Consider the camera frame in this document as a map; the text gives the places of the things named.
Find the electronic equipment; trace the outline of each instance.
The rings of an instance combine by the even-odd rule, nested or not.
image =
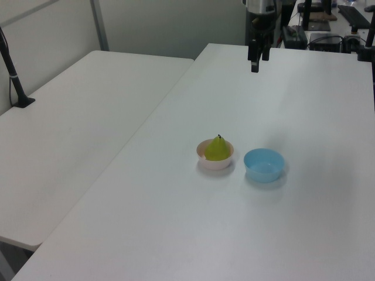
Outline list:
[[[283,26],[281,37],[286,49],[307,48],[307,37],[302,26]]]
[[[361,15],[361,13],[352,6],[343,6],[338,5],[339,12],[343,15],[343,17],[349,22],[350,26],[355,26],[360,29],[369,29],[370,23],[369,21]]]
[[[304,8],[305,8],[305,3],[299,3],[297,5],[297,12],[303,13]],[[322,3],[320,3],[320,2],[311,3],[310,12],[315,13],[315,12],[323,12],[323,11],[324,11],[324,8],[322,6]]]
[[[341,38],[334,33],[312,33],[310,35],[310,50],[340,53]]]
[[[302,26],[304,30],[309,31],[330,31],[328,20],[310,20],[312,0],[305,0],[304,16],[302,17]],[[322,0],[322,7],[327,15],[331,15],[332,0]]]

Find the green pear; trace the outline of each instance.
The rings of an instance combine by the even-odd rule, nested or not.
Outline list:
[[[230,156],[230,151],[224,138],[218,135],[207,145],[204,156],[209,161],[221,161]]]

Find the black pole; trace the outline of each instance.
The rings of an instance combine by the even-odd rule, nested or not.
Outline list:
[[[0,52],[1,56],[4,59],[6,68],[8,69],[9,77],[11,78],[14,88],[16,89],[17,96],[18,96],[18,102],[14,104],[15,107],[25,108],[29,104],[33,103],[35,99],[28,98],[25,95],[25,92],[23,91],[21,82],[19,81],[16,69],[14,68],[11,55],[9,54],[8,46],[5,42],[5,38],[3,37],[4,33],[2,32],[2,29],[0,28]]]
[[[302,28],[304,30],[309,30],[311,3],[312,3],[312,0],[305,0],[304,17],[302,18]]]

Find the white wall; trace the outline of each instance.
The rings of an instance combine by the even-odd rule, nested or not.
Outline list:
[[[2,29],[26,95],[100,49],[90,0],[59,0]],[[0,58],[0,114],[10,108],[8,80]]]
[[[111,51],[195,59],[208,43],[245,44],[240,0],[101,0]]]

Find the table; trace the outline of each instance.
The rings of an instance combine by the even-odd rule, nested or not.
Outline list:
[[[209,44],[14,281],[372,280],[373,102],[354,54],[271,49],[252,73],[247,47]],[[234,161],[205,170],[218,133]],[[245,177],[259,147],[278,181]]]
[[[293,9],[292,18],[289,21],[289,26],[293,25],[302,25],[302,17],[299,20],[299,13],[297,13],[297,5],[299,3],[303,3],[304,0],[297,0]],[[364,8],[370,5],[375,5],[375,0],[357,0],[354,2],[348,2],[345,0],[337,0],[338,5],[346,5],[346,6],[354,6],[369,22],[371,22],[371,18],[373,13],[366,13]],[[330,32],[327,31],[305,31],[306,37],[308,42],[310,42],[310,35],[312,33],[336,33],[342,37],[346,35],[350,35],[351,26],[349,26],[349,22],[339,13],[339,8],[335,7],[332,8],[332,14],[337,17],[336,21],[330,21],[329,26],[331,28]],[[369,33],[368,29],[359,29],[358,34],[361,36],[362,39],[367,39],[367,34]]]
[[[35,251],[192,60],[92,52],[0,117],[0,241]]]

